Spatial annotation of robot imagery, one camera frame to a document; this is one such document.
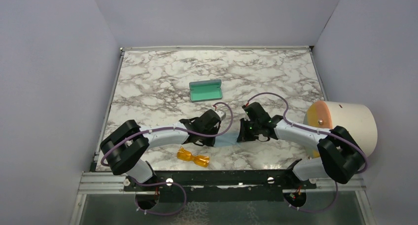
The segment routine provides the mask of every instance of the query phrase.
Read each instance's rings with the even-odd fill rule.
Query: dark gray floor
[[[323,208],[334,193],[310,193],[305,208]],[[173,211],[177,204],[158,204],[160,211]],[[320,214],[305,214],[288,208],[284,202],[188,203],[178,215],[160,217],[136,212],[134,195],[88,195],[81,220],[83,225],[358,225],[364,224],[355,192],[340,192],[337,204]]]

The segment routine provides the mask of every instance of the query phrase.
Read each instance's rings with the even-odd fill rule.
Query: floor
[[[245,115],[241,106],[257,93],[269,91],[284,96],[290,104],[288,118],[300,123],[309,106],[323,100],[307,49],[126,51],[104,137],[129,119],[139,125],[157,126],[200,116],[216,101],[191,103],[189,82],[208,79],[222,80],[222,101],[233,109],[233,126],[216,138],[215,147],[183,145],[193,154],[209,156],[207,168],[177,159],[180,145],[167,145],[142,156],[154,170],[282,169],[307,157],[301,146],[291,142],[235,142],[239,119]],[[270,116],[284,111],[284,104],[274,96],[255,100]],[[110,168],[98,163],[96,170]]]

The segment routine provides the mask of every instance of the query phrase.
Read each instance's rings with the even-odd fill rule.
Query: cable
[[[287,124],[292,125],[292,126],[295,126],[295,127],[297,127],[297,128],[303,129],[303,130],[306,130],[306,131],[309,131],[309,132],[314,132],[314,133],[317,133],[317,131],[316,131],[316,130],[312,130],[312,129],[307,128],[307,127],[305,127],[305,126],[303,126],[303,125],[295,124],[295,123],[293,123],[293,122],[290,122],[290,121],[286,118],[286,113],[287,113],[287,111],[289,110],[289,103],[286,101],[286,99],[285,99],[284,97],[280,96],[279,94],[276,94],[276,93],[271,93],[271,92],[263,92],[263,93],[258,93],[258,94],[256,94],[256,95],[252,96],[252,97],[251,97],[251,98],[247,101],[246,106],[248,106],[249,102],[250,102],[252,99],[254,99],[254,98],[255,98],[255,97],[257,97],[257,96],[263,95],[263,94],[270,94],[270,95],[274,95],[274,96],[279,97],[280,99],[282,99],[282,100],[284,101],[284,103],[286,104],[286,109],[285,109],[285,110],[284,110],[284,112],[283,112],[283,120],[284,120]],[[355,144],[351,143],[350,141],[348,141],[348,140],[346,140],[346,139],[344,139],[344,138],[342,138],[342,137],[340,137],[340,136],[338,136],[338,135],[332,134],[332,133],[330,133],[330,132],[326,132],[326,131],[318,131],[318,133],[321,133],[321,134],[325,134],[325,135],[328,135],[328,136],[334,137],[334,138],[336,138],[336,139],[338,139],[338,140],[340,140],[340,141],[342,141],[342,142],[344,142],[344,143],[348,144],[348,145],[349,145],[350,147],[352,147],[353,149],[355,149],[355,150],[356,150],[356,151],[357,151],[357,152],[358,152],[358,153],[359,153],[359,154],[363,157],[363,159],[364,159],[364,167],[363,167],[363,169],[359,170],[359,171],[357,172],[357,174],[358,174],[358,173],[362,173],[362,172],[364,172],[364,171],[366,171],[366,170],[367,170],[368,165],[369,165],[369,160],[367,159],[366,154],[364,154],[364,152],[363,152],[363,151],[362,151],[359,147],[357,147]],[[336,194],[335,194],[334,200],[331,202],[331,204],[329,204],[327,207],[325,207],[325,208],[323,208],[323,209],[320,209],[320,210],[309,210],[309,209],[301,209],[301,208],[297,208],[297,207],[295,207],[295,206],[293,206],[293,205],[290,205],[290,204],[289,204],[289,202],[287,202],[286,200],[285,200],[285,201],[289,204],[289,206],[290,206],[291,208],[296,209],[296,210],[298,210],[298,211],[302,211],[302,212],[305,212],[305,213],[321,213],[321,212],[324,212],[324,211],[326,211],[326,210],[328,210],[328,209],[332,208],[332,207],[335,205],[335,202],[336,202],[336,201],[337,201],[337,199],[338,199],[338,184],[337,184],[337,182],[335,182],[335,191],[336,191]]]
[[[299,208],[299,207],[295,207],[295,206],[291,205],[287,200],[285,200],[285,202],[289,205],[290,208],[296,209],[297,211],[301,211],[301,212],[305,212],[305,213],[311,213],[311,214],[321,213],[321,212],[325,212],[328,209],[335,206],[335,202],[338,199],[338,185],[337,185],[337,182],[335,182],[335,193],[336,194],[335,194],[334,200],[327,207],[325,207],[323,209],[320,209],[320,210],[310,210],[310,209]]]
[[[198,136],[203,136],[203,137],[216,137],[216,136],[220,136],[220,135],[225,134],[229,130],[229,128],[231,128],[232,122],[234,120],[234,115],[232,114],[232,109],[231,109],[231,107],[228,104],[226,104],[224,102],[217,102],[217,103],[213,104],[213,106],[216,108],[216,105],[218,105],[218,104],[225,105],[228,108],[229,113],[231,114],[231,121],[229,122],[228,127],[226,127],[226,129],[224,131],[222,131],[221,133],[218,133],[216,135],[206,135],[206,134],[201,134],[201,133],[194,132],[194,131],[191,131],[191,130],[188,130],[188,129],[183,129],[183,128],[176,128],[175,130],[180,130],[180,131],[184,131],[184,132],[187,132],[187,133],[190,133],[190,134],[194,134],[194,135],[198,135]],[[127,141],[129,141],[129,140],[131,140],[131,139],[133,139],[133,138],[135,138],[137,136],[140,136],[142,134],[149,133],[150,130],[152,130],[153,132],[162,131],[162,130],[173,130],[173,127],[160,127],[160,128],[155,128],[155,129],[143,130],[143,131],[139,131],[139,132],[137,132],[137,133],[135,133],[135,134],[133,134],[133,135],[125,138],[124,140],[122,140],[121,142],[119,142],[117,145],[113,146],[113,148],[111,148],[109,151],[107,151],[107,153],[104,154],[103,158],[100,160],[100,164],[103,165],[103,166],[108,167],[109,164],[105,163],[104,160],[113,151],[115,151],[115,149],[117,149],[118,147],[120,147],[121,145],[123,145],[124,143],[126,143]]]
[[[179,209],[177,209],[176,211],[170,212],[170,213],[158,213],[158,212],[144,210],[144,209],[142,209],[139,206],[137,199],[135,199],[135,205],[137,206],[137,208],[139,210],[143,211],[145,214],[154,214],[154,215],[158,215],[158,216],[171,216],[171,215],[178,214],[186,206],[186,203],[187,203],[186,191],[184,190],[184,188],[179,183],[175,183],[175,182],[159,182],[159,183],[153,183],[153,184],[143,184],[143,183],[139,183],[135,178],[133,178],[133,177],[131,177],[131,178],[135,181],[135,183],[137,185],[139,185],[141,187],[155,187],[155,186],[160,186],[160,185],[173,184],[175,186],[178,186],[181,189],[181,191],[183,192],[184,200],[183,200],[183,203],[182,203],[181,207]]]
[[[282,99],[283,101],[284,101],[284,103],[286,104],[286,109],[284,110],[284,112],[283,112],[283,120],[284,121],[286,121],[286,123],[287,124],[289,124],[289,125],[292,125],[292,126],[295,126],[295,127],[297,127],[297,128],[299,128],[299,129],[303,129],[303,130],[306,130],[306,131],[309,131],[309,132],[314,132],[314,133],[321,133],[321,134],[324,134],[324,135],[328,135],[328,136],[331,136],[331,137],[334,137],[335,139],[337,139],[337,140],[340,140],[340,141],[342,141],[342,142],[344,142],[344,143],[346,143],[346,144],[348,144],[350,147],[352,147],[353,149],[355,149],[362,157],[363,157],[363,160],[364,160],[364,167],[363,167],[363,169],[361,169],[361,170],[359,170],[356,174],[358,174],[358,173],[362,173],[362,172],[364,172],[364,171],[366,171],[367,170],[367,168],[369,167],[369,160],[367,159],[367,156],[366,156],[366,154],[364,154],[364,152],[359,148],[359,147],[357,147],[355,144],[353,144],[353,143],[351,143],[350,141],[348,141],[348,140],[346,140],[346,139],[344,139],[344,138],[342,138],[342,137],[340,137],[340,136],[338,136],[338,135],[335,135],[335,134],[333,134],[333,133],[330,133],[330,132],[326,132],[326,131],[316,131],[316,130],[312,130],[312,129],[310,129],[310,128],[307,128],[307,127],[305,127],[305,126],[303,126],[303,125],[299,125],[299,124],[295,124],[295,123],[293,123],[293,122],[290,122],[288,119],[287,119],[287,117],[286,117],[286,113],[287,113],[287,111],[289,110],[289,103],[286,101],[286,99],[284,98],[284,97],[282,97],[282,96],[280,96],[279,94],[276,94],[276,93],[271,93],[271,92],[264,92],[264,93],[258,93],[258,94],[256,94],[256,95],[254,95],[254,96],[252,96],[248,101],[247,101],[247,104],[249,103],[249,101],[251,101],[252,99],[254,99],[255,97],[257,97],[257,96],[260,96],[260,95],[263,95],[263,94],[270,94],[270,95],[274,95],[274,96],[276,96],[276,97],[279,97],[280,99]]]

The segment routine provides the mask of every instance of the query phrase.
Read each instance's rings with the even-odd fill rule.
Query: gray marble vein
[[[200,116],[216,101],[190,102],[189,82],[221,79],[222,101],[234,113],[231,133],[238,132],[241,106],[260,92],[275,92],[290,104],[288,118],[303,122],[305,111],[323,99],[307,50],[175,50],[127,51],[106,124],[105,137],[120,124],[135,119],[139,125],[157,126]],[[282,114],[284,104],[274,96],[255,99],[271,115]],[[227,112],[226,107],[220,110]],[[223,121],[226,128],[230,116]],[[243,170],[286,168],[306,158],[304,148],[286,142],[246,142],[219,148],[186,144],[193,154],[210,156],[208,168],[177,159],[180,145],[148,150],[142,157],[154,170]],[[109,171],[98,163],[97,171]]]

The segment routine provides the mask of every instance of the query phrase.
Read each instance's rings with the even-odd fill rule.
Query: green box
[[[222,99],[221,85],[220,79],[190,82],[190,100],[195,103]]]

